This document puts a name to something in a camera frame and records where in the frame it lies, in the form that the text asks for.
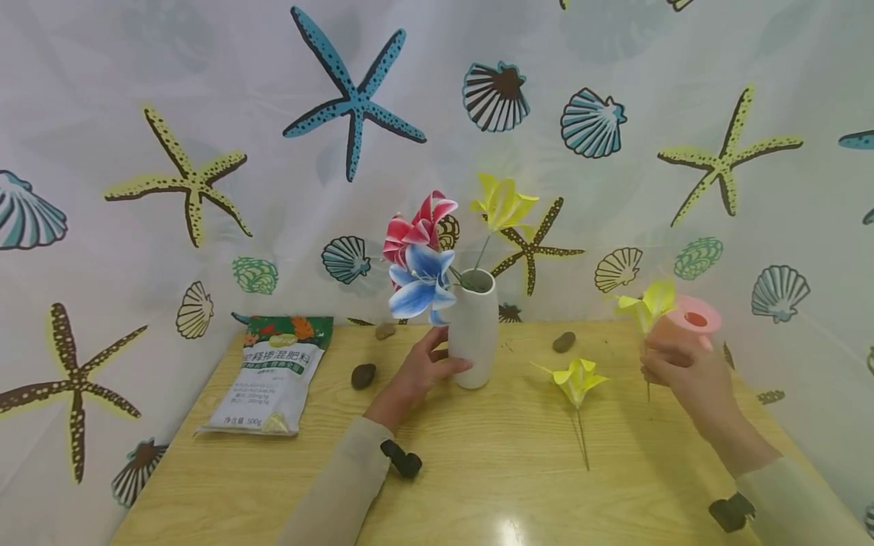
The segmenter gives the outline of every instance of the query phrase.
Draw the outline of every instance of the plastic bag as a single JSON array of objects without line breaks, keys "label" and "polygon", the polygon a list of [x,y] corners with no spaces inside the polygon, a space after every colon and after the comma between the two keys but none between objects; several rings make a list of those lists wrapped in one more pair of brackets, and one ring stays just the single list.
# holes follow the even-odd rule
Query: plastic bag
[{"label": "plastic bag", "polygon": [[199,430],[295,436],[333,332],[328,316],[253,316],[237,379]]}]

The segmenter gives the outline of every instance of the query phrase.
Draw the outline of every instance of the beige sleeve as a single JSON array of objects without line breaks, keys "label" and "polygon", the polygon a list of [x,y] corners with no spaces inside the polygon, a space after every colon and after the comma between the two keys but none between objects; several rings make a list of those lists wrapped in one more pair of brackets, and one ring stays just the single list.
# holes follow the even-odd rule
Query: beige sleeve
[{"label": "beige sleeve", "polygon": [[285,524],[277,546],[351,546],[364,517],[382,488],[389,460],[379,445],[394,436],[388,429],[359,417],[334,448]]},{"label": "beige sleeve", "polygon": [[777,459],[737,484],[756,508],[752,526],[762,546],[871,546],[831,489],[791,459]]}]

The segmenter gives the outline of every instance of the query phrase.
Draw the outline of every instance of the left hand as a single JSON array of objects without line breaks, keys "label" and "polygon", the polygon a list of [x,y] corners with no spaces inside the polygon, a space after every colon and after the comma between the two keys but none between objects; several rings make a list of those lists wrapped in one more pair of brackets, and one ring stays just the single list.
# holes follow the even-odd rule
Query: left hand
[{"label": "left hand", "polygon": [[373,399],[364,416],[395,434],[410,410],[424,402],[437,383],[470,370],[472,362],[448,358],[447,349],[437,349],[448,339],[449,328],[431,328],[413,345],[398,373]]}]

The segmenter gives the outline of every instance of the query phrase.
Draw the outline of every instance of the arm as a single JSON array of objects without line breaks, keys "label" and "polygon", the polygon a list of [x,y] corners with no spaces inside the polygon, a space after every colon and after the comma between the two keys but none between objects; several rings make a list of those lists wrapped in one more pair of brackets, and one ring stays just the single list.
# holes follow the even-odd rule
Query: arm
[{"label": "arm", "polygon": [[728,366],[711,352],[648,342],[647,381],[670,387],[756,510],[764,546],[868,545],[870,539],[821,480],[774,449],[741,413]]},{"label": "arm", "polygon": [[389,460],[380,444],[394,440],[406,416],[432,387],[470,368],[468,361],[447,358],[445,349],[437,349],[447,336],[446,328],[432,328],[413,345],[398,373],[340,439],[282,529],[277,546],[355,543],[388,473]]}]

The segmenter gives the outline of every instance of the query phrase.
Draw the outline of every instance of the white fabric backdrop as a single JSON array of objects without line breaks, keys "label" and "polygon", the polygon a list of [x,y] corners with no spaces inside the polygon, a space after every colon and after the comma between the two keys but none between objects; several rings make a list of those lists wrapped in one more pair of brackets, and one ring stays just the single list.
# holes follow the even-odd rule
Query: white fabric backdrop
[{"label": "white fabric backdrop", "polygon": [[[569,0],[562,10],[554,0],[301,0],[354,85],[392,34],[406,31],[402,52],[372,99],[424,132],[427,142],[366,121],[349,183],[348,116],[282,136],[310,109],[340,97],[295,26],[290,4],[3,2],[0,169],[15,178],[0,175],[0,199],[6,199],[0,201],[0,242],[6,240],[0,249],[0,535],[10,544],[106,543],[139,490],[136,480],[119,480],[148,477],[160,453],[148,442],[170,442],[240,328],[231,312],[386,319],[391,289],[380,249],[388,219],[397,211],[411,218],[431,189],[443,190],[461,203],[454,214],[461,226],[457,260],[469,266],[485,237],[467,207],[480,193],[478,171],[512,176],[520,191],[540,196],[529,218],[535,224],[564,198],[543,244],[586,250],[538,257],[531,297],[522,260],[498,277],[501,303],[521,309],[523,321],[611,316],[593,278],[618,248],[643,255],[636,279],[611,294],[638,295],[672,271],[690,242],[722,241],[711,270],[693,281],[677,279],[679,289],[722,312],[722,337],[739,371],[756,389],[785,394],[768,408],[863,518],[874,501],[874,377],[865,364],[874,227],[862,223],[874,207],[874,152],[841,147],[838,139],[874,126],[866,35],[874,3],[672,4]],[[511,131],[482,132],[468,118],[461,88],[472,64],[497,68],[499,61],[525,77],[520,89],[531,113]],[[803,146],[737,167],[735,218],[711,187],[679,226],[669,227],[704,172],[657,154],[694,146],[716,155],[751,84],[755,95],[739,148],[780,135],[797,135]],[[562,141],[563,108],[584,87],[624,106],[621,149],[610,156],[578,156]],[[204,201],[205,238],[196,248],[181,192],[105,198],[138,176],[180,177],[144,116],[149,104],[194,169],[245,152],[246,162],[214,189],[239,208],[251,238]],[[32,192],[14,180],[32,184]],[[34,195],[66,219],[56,215],[46,224],[45,207],[43,224],[38,212],[28,215],[21,207],[36,206]],[[21,206],[8,208],[15,199]],[[10,235],[15,225],[24,226],[22,238]],[[34,225],[44,228],[38,236]],[[45,230],[49,225],[55,236]],[[24,248],[29,236],[39,245]],[[323,248],[344,236],[361,238],[371,259],[368,274],[349,284],[333,279],[321,260]],[[494,267],[515,251],[492,238],[483,263]],[[237,280],[238,257],[273,264],[278,282],[271,294],[241,289],[252,290],[246,280],[266,273],[256,284],[270,292],[271,275],[270,265],[260,263]],[[783,264],[801,273],[811,292],[797,302],[797,315],[775,323],[751,312],[751,294],[763,269]],[[186,339],[177,313],[198,281],[210,295],[208,301],[200,296],[198,308],[204,318],[214,315],[204,335]],[[53,333],[45,325],[56,303],[69,316],[80,367],[147,327],[87,376],[135,410],[81,395],[80,482],[68,431],[76,395],[72,383],[60,382],[81,368],[70,367],[68,356],[61,359],[67,368],[54,362]],[[63,321],[55,322],[61,328]],[[67,337],[61,329],[59,339]],[[42,396],[38,388],[22,389],[41,383],[63,392],[41,403],[22,398]]]}]

